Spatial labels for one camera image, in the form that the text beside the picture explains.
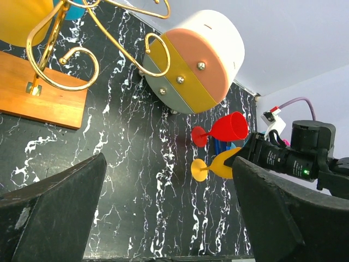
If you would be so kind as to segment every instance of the blue object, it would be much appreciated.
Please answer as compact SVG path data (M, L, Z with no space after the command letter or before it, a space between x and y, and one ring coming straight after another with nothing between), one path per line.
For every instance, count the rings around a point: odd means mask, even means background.
M236 145L233 142L222 142L215 138L213 140L214 140L214 152L216 156L219 155L221 152L236 148Z
M53 5L56 6L61 0L53 0ZM83 4L82 0L74 0L77 4ZM70 9L67 12L67 15L65 16L65 20L76 20L79 18L82 18L82 16L85 13L85 9L81 7L75 7L71 6Z

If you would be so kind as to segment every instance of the yellow stripe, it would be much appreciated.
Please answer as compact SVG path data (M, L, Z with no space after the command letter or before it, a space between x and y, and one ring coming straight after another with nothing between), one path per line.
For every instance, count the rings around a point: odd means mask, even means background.
M194 113L204 112L216 106L217 102L190 70L167 36L163 34L161 38L167 45L171 56L171 66L165 76L180 96L186 101ZM166 68L166 55L163 46L158 40L155 40L151 43L150 49L151 53L149 56L158 68L164 71ZM177 83L177 77L179 76L184 78L182 84Z

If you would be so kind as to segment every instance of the curved gold wire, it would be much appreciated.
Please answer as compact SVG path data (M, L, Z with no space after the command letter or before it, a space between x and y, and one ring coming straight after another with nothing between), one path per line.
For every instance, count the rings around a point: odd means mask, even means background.
M68 2L71 5L74 5L76 7L81 7L81 8L94 8L100 3L100 0L96 0L96 2L94 2L93 4L86 4L86 5L85 4L77 4L77 3L73 2L72 0L64 0L64 1Z
M92 86L93 83L97 80L97 77L99 74L98 60L95 57L95 55L91 51L89 51L88 49L86 49L84 47L74 47L74 48L70 49L61 59L59 59L59 62L61 64L66 64L67 60L76 52L84 52L84 53L88 54L90 56L90 58L92 59L92 62L94 64L94 73L93 73L92 78L86 84L81 85L81 86L76 86L76 87L64 86L64 85L61 85L61 84L53 81L47 75L45 75L43 72L45 67L46 67L46 63L49 60L49 56L53 51L53 46L54 46L54 44L57 40L57 37L59 35L59 31L60 31L60 28L62 26L62 22L63 22L64 17L65 17L65 13L69 9L69 7L70 7L70 3L65 2L65 0L60 1L55 6L55 8L47 15L47 17L45 17L37 26L34 27L34 29L30 32L30 34L27 38L26 51L27 51L28 60L36 73L36 76L35 76L36 78L40 77L49 85L52 85L52 86L59 88L59 89L62 89L62 90L80 91L80 90L84 90L84 89ZM51 21L51 19L55 16L55 14L57 12L59 12L59 13L57 15L56 22L53 25L53 29L52 29L50 37L49 37L49 42L45 48L45 51L43 53L43 56L40 60L39 65L37 65L35 58L34 58L34 55L33 55L33 45L32 45L33 38L48 22Z
M125 9L129 9L129 10L134 10L139 12L139 13L143 13L143 14L148 14L149 12L147 11L143 11L141 9L136 9L136 8L131 8L131 7L124 7L123 5L121 4L118 4L118 3L115 3L115 2L112 2L110 0L105 0L109 3L112 3L113 5L116 5L118 7L122 7L122 8L125 8ZM167 6L167 10L168 10L168 15L170 15L170 6L168 5L168 2L167 0L164 0L165 3L166 3L166 6ZM169 68L170 68L170 64L171 64L171 59L170 59L170 52L169 52L169 49L167 48L165 42L156 34L154 33L148 33L146 34L146 37L144 39L145 41L145 47L146 47L146 53L149 54L151 52L151 50L149 49L149 38L150 37L154 37L156 38L158 41L160 41L161 45L163 46L164 50L165 50L165 53L166 53L166 59L167 59L167 65L166 65L166 69L161 72L161 73L153 73L153 72L150 72L149 70L145 69L143 66L141 66L139 64L139 62L137 62L136 59L134 59L130 53L128 53L124 47L121 46L121 44L107 31L107 29L105 29L105 27L101 24L101 22L98 20L98 18L96 17L96 15L92 12L92 10L90 8L87 8L87 11L88 13L90 14L90 16L92 17L93 21L96 23L96 25L101 29L101 31L109 38L110 41L112 41L112 43L124 54L124 56L126 56L129 60L131 60L131 62L140 70L142 71L143 73L147 74L147 75L150 75L150 76L153 76L153 77L161 77L161 76L164 76L168 71L169 71Z
M143 9L139 9L139 8L136 8L136 7L129 7L129 6L124 5L124 4L116 3L113 0L105 0L105 2L110 3L112 5L115 5L117 7L123 8L123 9L131 10L131 11L134 11L134 12L137 12L137 13L141 13L141 14L145 14L145 15L154 16L154 17L161 18L161 19L167 19L171 15L171 8L170 8L170 4L169 4L168 0L164 0L165 5L166 5L166 9L167 9L167 15L159 15L159 14L156 14L156 13L153 13L153 12L149 12L149 11L146 11L146 10L143 10ZM155 4L159 4L160 0L154 0L154 2L155 2Z

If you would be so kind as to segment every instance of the red plastic goblet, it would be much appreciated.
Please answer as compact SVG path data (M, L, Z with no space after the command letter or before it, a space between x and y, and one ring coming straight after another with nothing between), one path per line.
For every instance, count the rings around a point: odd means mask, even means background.
M198 147L206 145L209 135L223 142L245 139L248 135L246 118L240 112L234 112L218 119L208 133L202 127L194 127L191 131L192 141Z

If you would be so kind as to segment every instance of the goblet stem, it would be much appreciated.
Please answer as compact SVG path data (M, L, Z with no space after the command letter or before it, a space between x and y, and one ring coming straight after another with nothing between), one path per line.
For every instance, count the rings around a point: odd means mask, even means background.
M209 136L209 135L210 135L209 133L206 133L206 134L200 135L200 137L203 138L203 137Z

